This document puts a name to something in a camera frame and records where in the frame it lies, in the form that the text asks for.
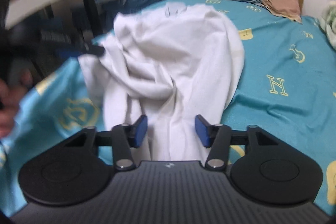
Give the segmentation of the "person's left hand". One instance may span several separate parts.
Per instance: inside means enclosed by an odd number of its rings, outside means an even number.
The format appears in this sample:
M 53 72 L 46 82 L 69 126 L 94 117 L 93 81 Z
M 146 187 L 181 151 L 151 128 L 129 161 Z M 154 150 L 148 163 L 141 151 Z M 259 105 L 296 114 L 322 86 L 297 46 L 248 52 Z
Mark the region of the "person's left hand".
M 1 80 L 1 138 L 6 137 L 15 126 L 15 116 L 19 112 L 19 103 L 33 85 L 31 72 L 26 69 L 22 72 L 20 84 L 9 87 Z

